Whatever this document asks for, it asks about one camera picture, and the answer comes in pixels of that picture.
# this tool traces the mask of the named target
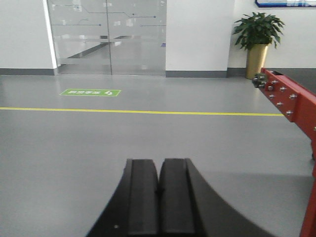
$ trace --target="red metal beam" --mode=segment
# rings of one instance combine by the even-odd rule
[[[256,87],[311,139],[316,157],[316,95],[279,73],[261,69],[260,78],[253,79]],[[316,178],[316,164],[313,170]],[[316,180],[306,209],[300,237],[316,237]]]

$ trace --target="gold planter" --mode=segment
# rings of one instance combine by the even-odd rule
[[[264,66],[268,44],[255,44],[247,54],[246,78],[252,79]]]

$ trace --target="glass partition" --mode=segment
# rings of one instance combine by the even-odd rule
[[[48,0],[59,73],[111,74],[104,0]]]
[[[165,75],[165,0],[47,0],[59,73]]]
[[[164,76],[166,2],[113,0],[108,5],[113,74]]]

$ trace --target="gray floor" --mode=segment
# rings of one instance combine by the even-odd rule
[[[67,88],[118,97],[60,96]],[[0,107],[278,113],[249,80],[1,76]],[[297,237],[312,187],[310,140],[284,117],[0,109],[1,237],[84,237],[127,158],[191,158],[234,208]]]

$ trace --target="white wall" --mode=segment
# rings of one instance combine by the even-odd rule
[[[57,67],[46,18],[43,0],[1,0],[0,68]]]
[[[265,67],[316,67],[316,8],[258,8],[254,0],[235,0],[234,21],[253,11],[276,15],[286,24],[281,44],[277,49],[269,47]],[[234,46],[236,38],[233,36],[231,40],[229,67],[244,68],[246,51]]]
[[[234,0],[168,0],[167,71],[226,71]]]

